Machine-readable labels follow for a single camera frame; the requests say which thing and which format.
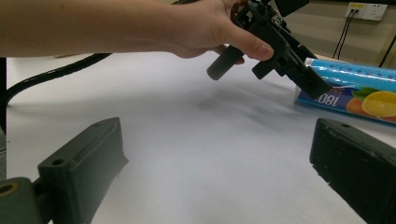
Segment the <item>finger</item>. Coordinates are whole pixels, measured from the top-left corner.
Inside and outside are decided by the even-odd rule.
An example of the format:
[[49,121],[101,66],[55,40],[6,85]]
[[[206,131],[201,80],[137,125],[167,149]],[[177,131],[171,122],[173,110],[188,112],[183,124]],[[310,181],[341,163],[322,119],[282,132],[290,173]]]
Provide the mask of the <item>finger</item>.
[[226,42],[242,50],[248,57],[266,61],[274,55],[274,50],[270,45],[232,22],[223,28],[224,36],[227,38]]

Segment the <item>electrical outlet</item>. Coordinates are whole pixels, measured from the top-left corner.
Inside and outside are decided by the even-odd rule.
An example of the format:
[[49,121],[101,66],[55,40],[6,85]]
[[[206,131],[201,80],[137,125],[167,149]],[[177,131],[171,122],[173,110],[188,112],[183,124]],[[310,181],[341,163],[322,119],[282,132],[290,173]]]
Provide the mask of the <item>electrical outlet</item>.
[[367,4],[361,18],[370,21],[380,21],[382,19],[382,16],[384,16],[387,6],[388,5]]
[[358,10],[358,12],[355,13],[353,18],[361,19],[361,17],[363,16],[364,9],[366,9],[366,5],[367,4],[365,4],[365,3],[350,2],[349,6],[347,7],[347,10],[346,10],[346,17],[352,16],[352,14],[350,14],[350,11],[352,9],[355,9],[355,10]]

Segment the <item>hand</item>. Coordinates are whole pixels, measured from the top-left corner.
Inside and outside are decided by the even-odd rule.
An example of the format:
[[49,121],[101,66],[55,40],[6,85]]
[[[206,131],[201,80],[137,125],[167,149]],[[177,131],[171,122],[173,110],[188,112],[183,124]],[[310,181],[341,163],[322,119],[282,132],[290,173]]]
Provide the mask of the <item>hand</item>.
[[201,0],[177,7],[180,16],[180,39],[172,50],[177,56],[190,58],[214,50],[222,53],[224,44],[241,49],[248,57],[268,60],[273,49],[257,36],[233,24],[236,10],[248,0]]

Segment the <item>white table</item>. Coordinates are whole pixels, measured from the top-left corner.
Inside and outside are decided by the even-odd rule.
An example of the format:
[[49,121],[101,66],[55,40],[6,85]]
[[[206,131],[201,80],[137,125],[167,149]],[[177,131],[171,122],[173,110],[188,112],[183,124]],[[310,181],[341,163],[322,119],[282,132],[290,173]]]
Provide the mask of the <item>white table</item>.
[[[8,59],[8,85],[76,61]],[[89,125],[120,117],[130,162],[94,220],[107,223],[364,223],[309,162],[317,118],[396,147],[396,127],[294,103],[294,83],[258,80],[247,59],[221,80],[217,55],[113,54],[18,94],[7,110],[7,174],[37,165]]]

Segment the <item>black plastic part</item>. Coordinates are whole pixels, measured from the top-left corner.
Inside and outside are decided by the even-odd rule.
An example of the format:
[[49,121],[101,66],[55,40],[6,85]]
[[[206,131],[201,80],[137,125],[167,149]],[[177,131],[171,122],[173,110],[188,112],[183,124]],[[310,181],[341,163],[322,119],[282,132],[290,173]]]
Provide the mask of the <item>black plastic part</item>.
[[28,178],[17,177],[0,182],[0,223],[44,224]]
[[291,36],[290,31],[278,28],[279,33],[285,38],[285,40],[290,44],[291,49],[295,52],[295,54],[302,60],[306,58],[316,59],[317,56],[312,53],[306,46],[301,44],[297,39]]
[[207,68],[206,72],[213,80],[219,80],[243,56],[244,53],[240,49],[230,46]]
[[55,224],[91,223],[113,178],[127,163],[118,118],[95,123],[38,165],[52,193]]
[[94,123],[24,177],[0,182],[0,223],[89,224],[113,178],[128,162],[118,118]]
[[290,13],[296,11],[309,3],[309,0],[275,0],[277,9],[283,17],[288,16]]
[[396,148],[345,123],[318,119],[310,161],[367,223],[396,223]]
[[331,85],[323,82],[321,77],[309,66],[306,67],[303,73],[291,69],[287,75],[298,87],[304,90],[304,92],[313,99],[318,98],[323,94],[323,91],[329,91],[332,88]]
[[290,57],[290,45],[270,23],[261,25],[256,22],[248,30],[271,45],[273,49],[276,49],[271,59],[265,62],[259,62],[253,67],[252,71],[258,79],[262,79],[273,69],[280,76],[284,76],[288,69],[297,64],[297,62],[290,63],[293,60]]

